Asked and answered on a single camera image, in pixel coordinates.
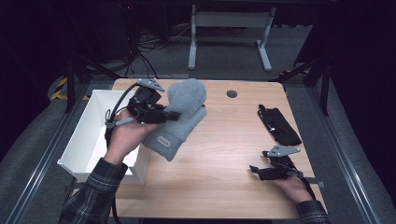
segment wooden table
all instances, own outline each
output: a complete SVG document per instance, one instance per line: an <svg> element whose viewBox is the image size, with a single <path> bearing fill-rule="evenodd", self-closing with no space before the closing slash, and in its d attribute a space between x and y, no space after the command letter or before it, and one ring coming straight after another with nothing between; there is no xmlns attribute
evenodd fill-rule
<svg viewBox="0 0 396 224"><path fill-rule="evenodd" d="M159 79L167 88L176 81ZM281 189L260 181L249 165L271 167L262 151L276 141L257 115L258 104L277 107L291 127L297 125L279 83L202 80L207 116L192 131L172 161L151 152L144 186L120 186L120 217L296 218L294 204ZM113 90L125 90L135 79L118 79ZM235 98L226 92L237 92ZM166 93L159 104L168 105ZM304 145L290 155L305 176L314 177ZM318 200L317 185L311 185Z"/></svg>

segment gray oven mitt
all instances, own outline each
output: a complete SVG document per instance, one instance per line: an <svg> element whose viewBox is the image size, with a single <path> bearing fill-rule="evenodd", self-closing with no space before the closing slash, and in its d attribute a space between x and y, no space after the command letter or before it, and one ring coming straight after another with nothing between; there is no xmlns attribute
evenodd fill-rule
<svg viewBox="0 0 396 224"><path fill-rule="evenodd" d="M181 144L206 116L206 89L201 81L191 78L173 83L167 96L169 105L163 111L178 112L180 117L176 121L166 121L160 129L150 133L143 145L171 161Z"/></svg>

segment person's left hand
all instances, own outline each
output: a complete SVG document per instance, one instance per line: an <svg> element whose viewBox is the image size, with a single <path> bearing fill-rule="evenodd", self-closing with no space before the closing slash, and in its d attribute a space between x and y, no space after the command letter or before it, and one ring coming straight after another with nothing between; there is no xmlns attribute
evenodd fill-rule
<svg viewBox="0 0 396 224"><path fill-rule="evenodd" d="M124 109L114 120L128 119L130 117L129 111ZM161 126L161 124L143 124L134 120L131 123L114 127L110 144L104 157L105 161L121 165L126 155L137 148L150 132Z"/></svg>

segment human arm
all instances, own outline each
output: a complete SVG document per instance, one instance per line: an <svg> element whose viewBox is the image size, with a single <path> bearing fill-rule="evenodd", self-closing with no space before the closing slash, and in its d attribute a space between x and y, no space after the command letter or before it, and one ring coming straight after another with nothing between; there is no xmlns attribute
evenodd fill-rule
<svg viewBox="0 0 396 224"><path fill-rule="evenodd" d="M131 117L122 110L115 120ZM59 223L107 223L112 201L128 167L124 157L139 146L159 124L133 121L115 127L106 155L97 162L84 187L66 203Z"/></svg>
<svg viewBox="0 0 396 224"><path fill-rule="evenodd" d="M296 203L297 212L302 224L330 223L322 204L312 198L305 185L297 176L287 179L271 180L279 186Z"/></svg>

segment black plaid shirt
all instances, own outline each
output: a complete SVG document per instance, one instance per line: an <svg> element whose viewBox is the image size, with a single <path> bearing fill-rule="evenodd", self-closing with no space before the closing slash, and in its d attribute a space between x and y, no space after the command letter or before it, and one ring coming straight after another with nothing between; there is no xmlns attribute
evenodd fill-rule
<svg viewBox="0 0 396 224"><path fill-rule="evenodd" d="M99 160L85 186L66 203L61 214L61 224L107 223L111 204L128 167ZM319 201L297 204L302 224L330 223Z"/></svg>

